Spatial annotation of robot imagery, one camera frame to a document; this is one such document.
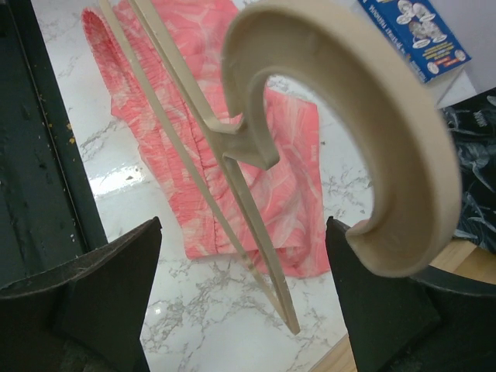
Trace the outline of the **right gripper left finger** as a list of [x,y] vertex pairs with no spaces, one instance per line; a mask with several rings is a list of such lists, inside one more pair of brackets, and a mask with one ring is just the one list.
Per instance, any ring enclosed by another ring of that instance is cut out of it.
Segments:
[[160,255],[150,219],[1,289],[3,371],[148,371],[140,334]]

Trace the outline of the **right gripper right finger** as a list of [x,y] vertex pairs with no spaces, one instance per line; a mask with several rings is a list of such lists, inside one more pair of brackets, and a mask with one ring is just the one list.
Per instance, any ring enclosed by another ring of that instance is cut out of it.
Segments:
[[493,371],[495,286],[427,267],[372,274],[327,221],[325,245],[359,371]]

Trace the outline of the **pink patterned shorts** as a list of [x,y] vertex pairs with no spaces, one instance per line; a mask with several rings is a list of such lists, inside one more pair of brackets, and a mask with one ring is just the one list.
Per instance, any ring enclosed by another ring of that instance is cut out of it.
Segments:
[[[230,1],[157,1],[164,21],[216,117],[229,122],[220,78],[224,35],[236,16]],[[127,2],[114,7],[161,105],[216,203],[259,270],[265,264],[206,138]],[[154,115],[101,12],[81,14],[84,34],[111,96],[111,113],[124,121],[140,156],[157,179],[181,227],[187,258],[231,254],[234,247]],[[267,125],[280,155],[269,170],[242,164],[283,271],[314,277],[329,270],[319,173],[319,114],[310,103],[267,90]]]

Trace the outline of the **beige plastic hanger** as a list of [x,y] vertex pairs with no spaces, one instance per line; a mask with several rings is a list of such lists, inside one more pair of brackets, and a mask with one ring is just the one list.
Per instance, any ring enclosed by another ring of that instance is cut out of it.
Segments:
[[270,275],[250,272],[292,333],[300,326],[267,228],[240,170],[280,159],[267,126],[264,89],[282,74],[336,110],[374,187],[371,217],[346,232],[373,274],[407,277],[450,241],[461,186],[450,135],[430,94],[371,26],[327,1],[259,1],[232,21],[222,48],[222,85],[235,125],[220,122],[150,1],[131,9],[196,119]]

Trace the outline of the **dark leaf-print shorts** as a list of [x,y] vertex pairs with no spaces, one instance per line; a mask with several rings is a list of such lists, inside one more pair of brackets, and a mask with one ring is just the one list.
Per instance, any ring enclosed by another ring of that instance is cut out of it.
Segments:
[[495,89],[441,109],[462,179],[456,238],[495,252]]

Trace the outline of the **grey book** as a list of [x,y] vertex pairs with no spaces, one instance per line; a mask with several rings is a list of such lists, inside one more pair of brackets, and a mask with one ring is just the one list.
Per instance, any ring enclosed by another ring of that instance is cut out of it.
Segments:
[[470,78],[471,63],[443,74],[431,83],[430,91],[438,109],[454,105],[476,95]]

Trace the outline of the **blue booklet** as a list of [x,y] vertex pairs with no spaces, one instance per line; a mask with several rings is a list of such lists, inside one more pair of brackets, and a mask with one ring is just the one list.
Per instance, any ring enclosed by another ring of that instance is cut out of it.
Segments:
[[431,2],[360,0],[359,4],[422,83],[471,61]]

